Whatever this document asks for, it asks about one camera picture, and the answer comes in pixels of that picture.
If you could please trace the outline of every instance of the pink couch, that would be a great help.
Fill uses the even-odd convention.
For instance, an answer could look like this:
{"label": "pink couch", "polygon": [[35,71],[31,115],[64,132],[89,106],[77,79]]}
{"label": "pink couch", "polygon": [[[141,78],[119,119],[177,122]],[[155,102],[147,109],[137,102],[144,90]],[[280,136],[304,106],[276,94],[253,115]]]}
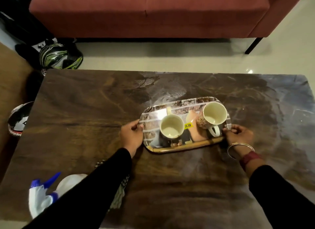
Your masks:
{"label": "pink couch", "polygon": [[32,0],[56,37],[267,37],[299,0]]}

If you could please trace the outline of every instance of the person's left hand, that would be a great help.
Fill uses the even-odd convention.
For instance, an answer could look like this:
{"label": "person's left hand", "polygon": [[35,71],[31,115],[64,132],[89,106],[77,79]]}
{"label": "person's left hand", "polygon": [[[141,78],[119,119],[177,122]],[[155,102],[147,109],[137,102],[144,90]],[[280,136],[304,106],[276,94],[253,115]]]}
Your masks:
{"label": "person's left hand", "polygon": [[139,124],[139,119],[132,121],[120,129],[120,139],[123,148],[127,149],[131,158],[136,154],[137,148],[143,141],[143,124]]}

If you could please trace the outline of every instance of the black and green helmet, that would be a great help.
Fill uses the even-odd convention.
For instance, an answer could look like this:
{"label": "black and green helmet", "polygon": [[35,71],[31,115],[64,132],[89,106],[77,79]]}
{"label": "black and green helmet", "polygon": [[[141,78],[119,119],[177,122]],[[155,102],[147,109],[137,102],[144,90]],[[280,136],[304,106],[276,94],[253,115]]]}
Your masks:
{"label": "black and green helmet", "polygon": [[75,44],[53,43],[39,52],[39,62],[45,69],[76,69],[82,61],[83,55]]}

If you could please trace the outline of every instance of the price tag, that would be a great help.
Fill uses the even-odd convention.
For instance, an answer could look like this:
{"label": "price tag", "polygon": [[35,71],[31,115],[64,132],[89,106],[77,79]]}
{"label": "price tag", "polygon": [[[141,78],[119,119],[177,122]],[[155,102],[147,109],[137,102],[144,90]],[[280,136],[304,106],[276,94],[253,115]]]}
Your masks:
{"label": "price tag", "polygon": [[191,127],[192,127],[192,124],[191,124],[191,123],[185,124],[185,129],[188,129],[188,128],[191,128]]}

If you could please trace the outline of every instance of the hand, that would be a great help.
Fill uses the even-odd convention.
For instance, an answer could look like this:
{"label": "hand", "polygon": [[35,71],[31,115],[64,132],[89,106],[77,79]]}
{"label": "hand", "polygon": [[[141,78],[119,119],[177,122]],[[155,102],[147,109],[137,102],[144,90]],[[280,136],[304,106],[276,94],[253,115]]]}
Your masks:
{"label": "hand", "polygon": [[[232,143],[246,143],[252,145],[253,143],[253,132],[241,125],[232,124],[231,130],[223,128],[223,133],[225,134],[226,140],[229,145],[231,145]],[[234,146],[234,150],[240,157],[245,156],[251,151],[249,147],[243,145]]]}
{"label": "hand", "polygon": [[120,139],[123,148],[127,149],[131,158],[136,154],[137,148],[143,141],[143,124],[138,125],[139,119],[132,121],[120,129]]}

